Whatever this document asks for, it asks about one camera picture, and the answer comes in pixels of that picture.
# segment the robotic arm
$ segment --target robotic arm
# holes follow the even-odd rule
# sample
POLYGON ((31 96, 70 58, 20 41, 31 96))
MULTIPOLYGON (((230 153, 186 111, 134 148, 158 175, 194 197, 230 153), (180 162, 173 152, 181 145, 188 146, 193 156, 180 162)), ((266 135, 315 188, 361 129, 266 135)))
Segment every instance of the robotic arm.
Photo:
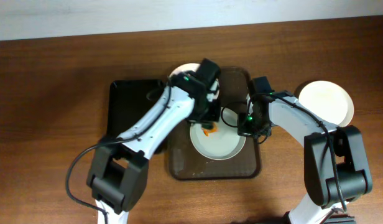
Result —
MULTIPOLYGON (((145 190, 149 159, 179 122, 186 119, 210 129, 219 120, 221 106, 212 97, 218 91, 219 75, 219 67, 207 59, 196 72, 171 75, 158 102, 132 128, 118 136, 122 144, 102 144, 96 148, 86 183, 92 188, 98 207, 108 212, 108 219, 99 212, 99 223, 107 220, 110 224, 126 223, 128 211, 145 190), (120 166, 116 159, 126 159, 128 167, 120 166)), ((286 214, 286 222, 321 223, 334 208, 342 207, 337 184, 346 202, 371 191, 371 175, 357 128, 339 128, 316 116, 320 126, 306 112, 297 109, 304 107, 296 97, 286 91, 275 93, 266 77, 250 81, 249 95, 252 111, 239 113, 239 135, 257 138, 270 134, 268 128, 277 125, 305 148, 308 193, 297 208, 286 214), (345 157, 345 163, 337 165, 339 179, 334 177, 331 155, 326 150, 329 141, 322 126, 330 133, 337 156, 345 157)))

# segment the wooden table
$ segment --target wooden table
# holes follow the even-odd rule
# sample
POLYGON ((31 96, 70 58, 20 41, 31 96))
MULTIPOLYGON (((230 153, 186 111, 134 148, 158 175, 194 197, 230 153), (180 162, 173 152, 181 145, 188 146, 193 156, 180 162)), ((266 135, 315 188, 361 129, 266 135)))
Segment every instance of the wooden table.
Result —
MULTIPOLYGON (((0 223, 96 223, 96 211, 66 196, 64 179, 74 157, 105 132, 109 84, 165 78, 204 57, 266 75, 276 90, 308 80, 344 87, 374 181, 349 213, 359 223, 383 223, 383 16, 0 42, 0 223)), ((306 193, 303 149, 275 128, 261 152, 255 179, 199 182, 174 180, 165 154, 155 156, 129 223, 282 216, 306 193)), ((88 202, 91 157, 70 184, 88 202)))

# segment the white wall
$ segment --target white wall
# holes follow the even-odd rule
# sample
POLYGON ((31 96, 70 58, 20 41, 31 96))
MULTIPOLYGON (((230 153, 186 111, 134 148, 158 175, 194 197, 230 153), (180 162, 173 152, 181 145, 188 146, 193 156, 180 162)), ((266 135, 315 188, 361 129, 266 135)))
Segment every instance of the white wall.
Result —
POLYGON ((0 40, 383 15, 383 0, 0 0, 0 40))

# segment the wood grain surface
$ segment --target wood grain surface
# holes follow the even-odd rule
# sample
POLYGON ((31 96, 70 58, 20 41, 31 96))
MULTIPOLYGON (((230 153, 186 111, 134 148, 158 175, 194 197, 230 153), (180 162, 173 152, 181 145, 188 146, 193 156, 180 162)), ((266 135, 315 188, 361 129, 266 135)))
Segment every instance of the wood grain surface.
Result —
MULTIPOLYGON (((109 84, 165 78, 204 57, 266 75, 275 90, 309 80, 345 88, 374 181, 349 214, 383 223, 383 16, 0 42, 0 223, 96 223, 96 211, 66 196, 64 179, 74 157, 105 132, 109 84)), ((255 179, 198 182, 174 180, 165 154, 154 156, 129 223, 282 216, 306 193, 303 149, 275 128, 261 154, 255 179)), ((75 167, 70 184, 88 202, 91 158, 75 167)))

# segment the plate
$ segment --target plate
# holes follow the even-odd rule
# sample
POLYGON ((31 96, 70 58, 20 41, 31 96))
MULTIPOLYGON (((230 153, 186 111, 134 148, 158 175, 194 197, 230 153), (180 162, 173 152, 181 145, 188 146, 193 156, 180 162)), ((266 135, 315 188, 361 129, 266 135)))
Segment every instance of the plate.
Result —
MULTIPOLYGON (((237 114, 230 109, 223 111, 223 118, 229 124, 237 124, 237 114)), ((246 137, 237 134, 237 128, 223 123, 222 119, 216 123, 217 132, 206 136, 201 124, 190 127, 190 139, 195 149, 203 156, 214 160, 230 159, 239 153, 246 142, 246 137)))
POLYGON ((311 82, 299 94, 299 102, 320 118, 341 127, 354 114, 352 98, 339 85, 328 81, 311 82))

